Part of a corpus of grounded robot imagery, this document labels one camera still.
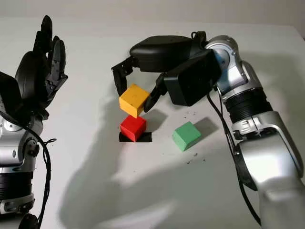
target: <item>wooden block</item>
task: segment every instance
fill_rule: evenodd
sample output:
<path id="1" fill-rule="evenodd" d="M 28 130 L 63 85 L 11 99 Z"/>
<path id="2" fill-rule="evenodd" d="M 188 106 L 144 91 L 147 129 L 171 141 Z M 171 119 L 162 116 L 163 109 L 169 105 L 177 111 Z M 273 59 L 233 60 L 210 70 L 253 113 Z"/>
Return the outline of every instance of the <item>wooden block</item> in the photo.
<path id="1" fill-rule="evenodd" d="M 137 118 L 143 110 L 149 93 L 136 84 L 132 84 L 119 98 L 120 108 Z"/>
<path id="2" fill-rule="evenodd" d="M 134 118 L 129 115 L 121 123 L 120 129 L 123 135 L 128 137 L 133 142 L 136 142 L 146 129 L 146 120 L 141 117 Z"/>
<path id="3" fill-rule="evenodd" d="M 187 122 L 175 129 L 172 138 L 176 145 L 184 151 L 200 140 L 201 133 L 191 122 Z"/>

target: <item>green cube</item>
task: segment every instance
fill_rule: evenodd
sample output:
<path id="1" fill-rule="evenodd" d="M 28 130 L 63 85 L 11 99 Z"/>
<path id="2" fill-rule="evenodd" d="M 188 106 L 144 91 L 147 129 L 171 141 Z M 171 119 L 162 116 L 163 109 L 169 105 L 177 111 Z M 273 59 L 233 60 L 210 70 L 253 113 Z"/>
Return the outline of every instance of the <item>green cube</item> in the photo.
<path id="1" fill-rule="evenodd" d="M 184 151 L 200 140 L 201 133 L 191 122 L 187 122 L 175 129 L 172 138 L 176 145 Z"/>

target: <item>red cube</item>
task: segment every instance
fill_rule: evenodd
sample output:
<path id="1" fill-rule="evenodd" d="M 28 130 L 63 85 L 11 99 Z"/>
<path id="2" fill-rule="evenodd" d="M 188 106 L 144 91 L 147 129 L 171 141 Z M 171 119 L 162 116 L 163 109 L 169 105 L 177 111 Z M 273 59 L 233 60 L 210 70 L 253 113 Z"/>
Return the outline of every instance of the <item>red cube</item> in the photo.
<path id="1" fill-rule="evenodd" d="M 146 120 L 141 117 L 134 118 L 129 115 L 121 123 L 120 129 L 123 135 L 133 142 L 136 142 L 146 129 Z"/>

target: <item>black tape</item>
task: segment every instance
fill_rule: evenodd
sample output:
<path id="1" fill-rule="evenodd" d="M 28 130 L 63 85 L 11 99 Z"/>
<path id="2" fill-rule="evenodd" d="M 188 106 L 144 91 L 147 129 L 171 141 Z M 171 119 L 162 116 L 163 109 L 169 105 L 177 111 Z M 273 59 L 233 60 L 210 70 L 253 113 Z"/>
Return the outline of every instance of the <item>black tape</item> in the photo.
<path id="1" fill-rule="evenodd" d="M 128 137 L 124 136 L 121 132 L 119 134 L 119 142 L 133 142 Z M 153 142 L 152 133 L 144 132 L 136 142 Z"/>

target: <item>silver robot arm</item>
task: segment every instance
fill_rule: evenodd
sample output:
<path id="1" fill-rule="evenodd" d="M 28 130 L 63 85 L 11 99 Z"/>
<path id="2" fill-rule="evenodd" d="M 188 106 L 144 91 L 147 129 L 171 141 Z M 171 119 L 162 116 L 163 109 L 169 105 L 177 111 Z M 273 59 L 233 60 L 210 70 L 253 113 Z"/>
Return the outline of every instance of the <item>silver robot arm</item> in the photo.
<path id="1" fill-rule="evenodd" d="M 304 229 L 303 162 L 279 113 L 266 101 L 252 66 L 240 59 L 234 39 L 217 36 L 206 48 L 214 50 L 223 71 L 217 88 L 238 141 L 236 169 L 258 191 L 262 228 Z"/>

